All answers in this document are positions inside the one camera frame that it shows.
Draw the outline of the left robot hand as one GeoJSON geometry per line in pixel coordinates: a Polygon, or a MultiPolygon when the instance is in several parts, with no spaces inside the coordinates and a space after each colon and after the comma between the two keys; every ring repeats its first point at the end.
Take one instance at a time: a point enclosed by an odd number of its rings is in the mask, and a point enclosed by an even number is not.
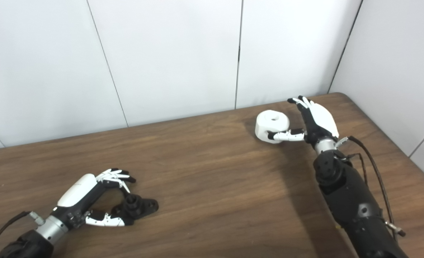
{"type": "Polygon", "coordinates": [[[126,182],[135,183],[136,179],[118,168],[107,169],[99,175],[85,174],[61,196],[51,215],[68,230],[77,229],[83,224],[103,227],[133,225],[133,219],[91,210],[93,204],[109,189],[119,189],[124,197],[129,196],[126,182]]]}

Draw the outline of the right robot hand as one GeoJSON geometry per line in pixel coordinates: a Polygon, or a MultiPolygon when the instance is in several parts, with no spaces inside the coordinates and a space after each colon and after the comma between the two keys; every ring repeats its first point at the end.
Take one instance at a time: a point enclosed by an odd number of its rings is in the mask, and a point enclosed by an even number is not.
{"type": "Polygon", "coordinates": [[[302,95],[287,99],[288,103],[295,104],[302,115],[305,128],[291,129],[279,132],[268,132],[268,139],[283,142],[301,142],[315,145],[322,139],[331,139],[337,142],[339,132],[336,122],[330,111],[324,106],[314,103],[302,95]]]}

